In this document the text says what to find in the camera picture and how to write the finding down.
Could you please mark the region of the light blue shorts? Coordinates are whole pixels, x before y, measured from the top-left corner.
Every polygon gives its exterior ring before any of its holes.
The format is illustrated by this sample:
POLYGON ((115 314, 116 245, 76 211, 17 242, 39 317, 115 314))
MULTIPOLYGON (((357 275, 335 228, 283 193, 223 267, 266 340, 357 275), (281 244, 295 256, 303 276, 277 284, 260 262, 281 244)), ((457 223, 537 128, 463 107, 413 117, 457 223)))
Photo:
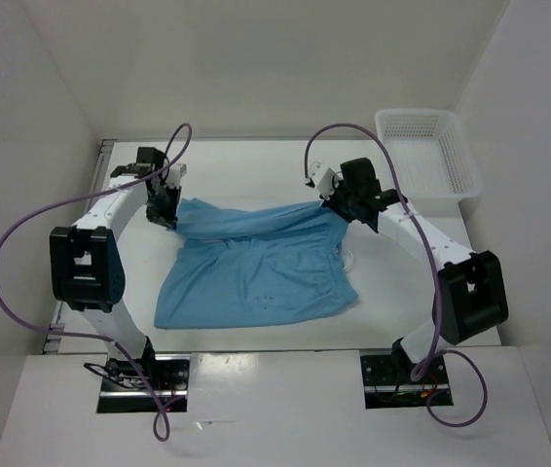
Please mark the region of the light blue shorts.
POLYGON ((244 211, 185 199, 176 227, 183 244, 154 325, 268 327, 340 314, 357 300, 341 257, 347 231, 317 201, 244 211))

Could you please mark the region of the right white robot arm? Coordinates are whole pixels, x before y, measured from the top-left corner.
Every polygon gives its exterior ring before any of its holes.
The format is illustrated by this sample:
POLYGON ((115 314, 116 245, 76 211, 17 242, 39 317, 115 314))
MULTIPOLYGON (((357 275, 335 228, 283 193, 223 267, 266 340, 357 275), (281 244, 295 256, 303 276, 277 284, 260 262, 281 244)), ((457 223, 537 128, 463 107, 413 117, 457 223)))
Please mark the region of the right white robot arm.
POLYGON ((315 162, 307 181, 315 185, 324 207, 349 223, 368 226, 430 268, 434 286, 431 316, 392 346, 390 367, 398 380, 422 379, 439 352, 507 320, 497 255, 475 252, 441 232, 398 186, 383 189, 368 159, 344 162, 339 170, 315 162))

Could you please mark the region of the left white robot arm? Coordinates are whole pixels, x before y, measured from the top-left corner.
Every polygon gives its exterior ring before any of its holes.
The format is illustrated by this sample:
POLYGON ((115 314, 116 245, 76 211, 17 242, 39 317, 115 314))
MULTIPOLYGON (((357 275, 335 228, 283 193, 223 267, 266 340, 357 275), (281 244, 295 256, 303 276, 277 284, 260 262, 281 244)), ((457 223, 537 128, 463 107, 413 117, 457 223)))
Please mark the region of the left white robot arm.
POLYGON ((133 215, 175 229, 184 163, 171 163, 154 147, 137 149, 136 160, 118 165, 105 194, 70 227, 50 234, 52 286, 55 297, 80 312, 103 337, 111 376, 124 375, 144 389, 159 374, 150 339, 135 325, 124 302, 126 275, 117 240, 133 215))

